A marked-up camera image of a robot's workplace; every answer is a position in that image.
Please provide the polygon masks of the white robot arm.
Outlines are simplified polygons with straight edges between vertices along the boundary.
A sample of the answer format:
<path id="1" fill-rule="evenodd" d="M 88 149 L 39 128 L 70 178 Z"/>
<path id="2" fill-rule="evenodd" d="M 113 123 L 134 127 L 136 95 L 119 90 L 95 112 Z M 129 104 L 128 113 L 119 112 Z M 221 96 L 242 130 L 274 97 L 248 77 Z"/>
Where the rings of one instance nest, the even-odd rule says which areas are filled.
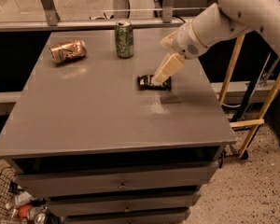
<path id="1" fill-rule="evenodd" d="M 162 84 L 184 66 L 186 59 L 195 59 L 216 43 L 250 31 L 261 35 L 280 57 L 279 0 L 217 0 L 161 41 L 175 53 L 165 56 L 152 83 Z"/>

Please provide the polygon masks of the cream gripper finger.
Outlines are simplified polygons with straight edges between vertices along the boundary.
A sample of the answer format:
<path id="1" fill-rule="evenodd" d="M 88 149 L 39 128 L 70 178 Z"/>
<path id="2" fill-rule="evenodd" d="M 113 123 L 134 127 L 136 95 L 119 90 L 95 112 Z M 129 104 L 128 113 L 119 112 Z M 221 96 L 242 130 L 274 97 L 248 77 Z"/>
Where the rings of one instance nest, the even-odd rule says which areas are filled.
<path id="1" fill-rule="evenodd" d="M 173 41 L 175 38 L 176 32 L 170 33 L 168 36 L 164 37 L 161 41 L 160 44 L 165 47 L 170 49 L 173 46 Z"/>
<path id="2" fill-rule="evenodd" d="M 153 84 L 162 84 L 169 77 L 181 70 L 185 65 L 185 57 L 178 53 L 167 54 L 160 67 L 156 70 L 153 75 Z"/>

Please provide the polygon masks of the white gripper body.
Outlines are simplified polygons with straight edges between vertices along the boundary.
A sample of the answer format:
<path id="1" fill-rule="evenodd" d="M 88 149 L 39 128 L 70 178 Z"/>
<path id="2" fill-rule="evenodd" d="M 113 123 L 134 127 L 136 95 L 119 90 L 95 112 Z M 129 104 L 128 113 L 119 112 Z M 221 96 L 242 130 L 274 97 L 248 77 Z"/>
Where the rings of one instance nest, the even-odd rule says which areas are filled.
<path id="1" fill-rule="evenodd" d="M 184 23 L 176 30 L 173 49 L 190 60 L 196 59 L 208 51 L 208 47 L 204 46 L 194 33 L 191 22 Z"/>

